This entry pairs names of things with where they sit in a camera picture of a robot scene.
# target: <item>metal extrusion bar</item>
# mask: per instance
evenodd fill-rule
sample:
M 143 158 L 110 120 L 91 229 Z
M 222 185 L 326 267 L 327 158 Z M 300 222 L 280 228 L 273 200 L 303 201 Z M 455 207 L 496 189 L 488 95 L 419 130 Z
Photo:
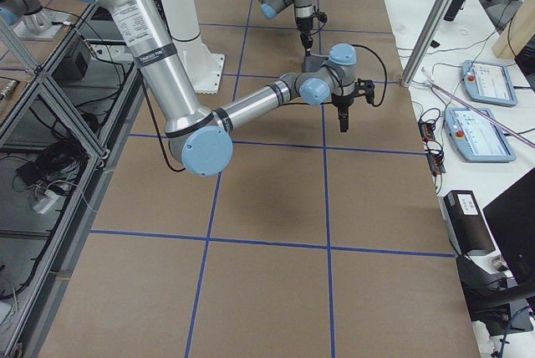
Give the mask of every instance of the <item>metal extrusion bar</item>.
M 35 71 L 39 63 L 28 49 L 26 49 L 26 47 L 18 40 L 17 34 L 15 34 L 3 19 L 0 19 L 0 38 L 8 46 L 8 49 L 15 54 L 15 57 L 23 63 L 28 71 Z
M 420 37 L 416 41 L 415 47 L 410 55 L 409 61 L 405 66 L 405 70 L 401 76 L 401 85 L 408 87 L 410 82 L 415 77 L 416 71 L 421 64 L 422 59 L 429 48 L 433 37 L 439 24 L 444 18 L 446 10 L 453 0 L 436 0 L 435 5 L 431 9 L 429 17 L 425 21 L 425 25 L 421 31 Z

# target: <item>computer monitor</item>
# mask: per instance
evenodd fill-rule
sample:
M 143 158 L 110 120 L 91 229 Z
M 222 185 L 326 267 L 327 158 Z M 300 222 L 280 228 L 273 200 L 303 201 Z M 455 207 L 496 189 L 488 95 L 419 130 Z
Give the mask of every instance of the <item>computer monitor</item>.
M 484 207 L 483 214 L 517 283 L 524 288 L 535 284 L 535 168 Z M 526 297 L 535 308 L 535 293 Z

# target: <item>cardboard surface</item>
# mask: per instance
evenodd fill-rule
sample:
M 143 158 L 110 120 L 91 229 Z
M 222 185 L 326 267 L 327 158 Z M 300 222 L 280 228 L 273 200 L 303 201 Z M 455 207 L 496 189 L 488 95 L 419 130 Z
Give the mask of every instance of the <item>cardboard surface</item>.
M 211 108 L 300 72 L 292 11 L 263 23 L 238 1 L 196 0 L 203 42 L 227 56 L 220 93 L 199 97 Z M 395 81 L 383 1 L 320 2 L 314 50 L 366 44 Z M 359 61 L 378 100 L 382 68 Z M 220 176 L 196 178 L 167 170 L 143 105 L 41 356 L 142 356 L 154 338 L 152 355 L 196 358 L 479 356 L 409 95 L 392 83 L 350 114 L 339 134 L 332 106 L 284 106 L 232 133 Z

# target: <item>black device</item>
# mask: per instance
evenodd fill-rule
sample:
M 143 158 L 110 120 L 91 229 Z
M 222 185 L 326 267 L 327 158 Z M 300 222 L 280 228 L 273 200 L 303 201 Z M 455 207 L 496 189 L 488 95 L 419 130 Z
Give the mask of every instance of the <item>black device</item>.
M 535 308 L 535 169 L 483 208 L 483 215 L 513 278 L 489 274 L 469 257 L 457 268 L 472 320 L 481 320 L 491 335 L 503 334 L 511 316 L 526 303 Z M 524 310 L 511 332 L 532 330 Z
M 446 21 L 453 21 L 455 17 L 457 16 L 457 13 L 459 13 L 459 10 L 462 8 L 466 0 L 453 0 L 450 4 L 450 7 L 446 11 L 446 15 L 444 16 L 444 20 Z
M 535 168 L 483 208 L 515 280 L 535 309 Z
M 91 53 L 81 37 L 78 37 L 65 52 L 64 58 L 53 72 L 57 81 L 82 79 L 89 67 Z
M 444 205 L 462 255 L 483 256 L 495 251 L 487 225 L 472 191 L 450 191 Z

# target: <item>blue tape line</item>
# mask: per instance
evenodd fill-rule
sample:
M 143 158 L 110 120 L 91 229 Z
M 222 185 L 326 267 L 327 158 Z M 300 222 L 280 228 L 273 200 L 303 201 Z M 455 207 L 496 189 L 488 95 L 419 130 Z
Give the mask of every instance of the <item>blue tape line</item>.
M 92 234 L 107 234 L 107 235 L 125 235 L 130 237 L 147 237 L 147 238 L 172 238 L 185 239 L 188 241 L 206 241 L 206 237 L 196 237 L 194 235 L 180 235 L 180 234 L 163 234 L 163 233 L 139 233 L 131 231 L 115 231 L 115 230 L 98 230 L 91 229 Z
M 408 255 L 408 256 L 427 256 L 431 258 L 454 258 L 454 253 L 440 252 L 416 252 L 416 251 L 399 251 L 394 249 L 373 249 L 373 248 L 353 248 L 353 247 L 331 247 L 335 251 L 361 252 L 361 253 L 383 253 L 388 255 Z
M 89 230 L 92 234 L 104 234 L 104 235 L 120 235 L 126 237 L 146 237 L 146 238 L 170 238 L 170 239 L 183 239 L 186 241 L 202 241 L 209 240 L 211 243 L 236 243 L 246 245 L 259 245 L 268 247 L 284 247 L 284 248 L 306 248 L 306 249 L 324 249 L 329 247 L 326 245 L 317 245 L 313 243 L 282 243 L 282 242 L 269 242 L 269 241 L 256 241 L 251 239 L 237 239 L 237 238 L 207 238 L 194 235 L 180 235 L 180 234 L 164 234 L 164 233 L 142 233 L 135 231 L 117 231 L 117 230 Z M 357 247 L 343 247 L 331 245 L 331 250 L 344 251 L 344 252 L 356 252 L 356 253 L 381 253 L 389 255 L 408 255 L 408 256 L 427 256 L 431 258 L 454 258 L 453 253 L 441 253 L 441 252 L 417 252 L 417 251 L 402 251 L 397 249 L 375 249 L 375 248 L 357 248 Z
M 255 241 L 250 239 L 233 239 L 233 238 L 210 238 L 214 243 L 241 243 L 246 245 L 262 245 L 267 247 L 286 247 L 286 248 L 305 248 L 305 249 L 325 249 L 324 245 L 313 245 L 310 243 L 280 243 L 269 241 Z
M 219 185 L 221 184 L 221 173 L 217 175 L 216 190 L 214 191 L 214 200 L 211 205 L 210 220 L 208 221 L 208 230 L 206 231 L 206 242 L 204 245 L 204 252 L 202 253 L 201 270 L 199 273 L 199 279 L 197 281 L 197 289 L 195 292 L 195 302 L 193 303 L 193 311 L 191 312 L 190 330 L 187 335 L 186 351 L 184 357 L 190 356 L 191 342 L 193 340 L 193 330 L 195 329 L 195 320 L 197 315 L 197 309 L 199 307 L 199 298 L 201 297 L 202 280 L 204 279 L 204 269 L 206 267 L 206 258 L 208 256 L 208 248 L 210 246 L 211 226 L 214 222 L 214 216 L 216 213 L 217 198 L 219 196 Z
M 318 50 L 319 54 L 323 52 L 321 31 L 318 31 Z M 331 254 L 331 225 L 329 210 L 329 169 L 327 164 L 327 124 L 325 121 L 325 106 L 321 106 L 321 129 L 324 154 L 324 191 L 325 191 L 325 232 L 327 238 L 327 277 L 329 282 L 329 328 L 331 338 L 331 358 L 336 358 L 336 334 L 334 331 L 334 291 L 333 291 L 333 256 Z
M 247 12 L 247 26 L 245 27 L 245 32 L 243 34 L 243 43 L 242 43 L 242 50 L 240 51 L 240 59 L 237 64 L 237 79 L 236 83 L 234 84 L 234 91 L 232 92 L 232 101 L 236 100 L 237 97 L 237 88 L 240 84 L 240 73 L 242 72 L 242 62 L 243 62 L 243 54 L 245 53 L 245 44 L 247 42 L 247 32 L 249 30 L 249 21 L 251 19 L 251 11 L 252 11 L 252 3 L 254 0 L 251 0 L 249 2 L 249 11 Z

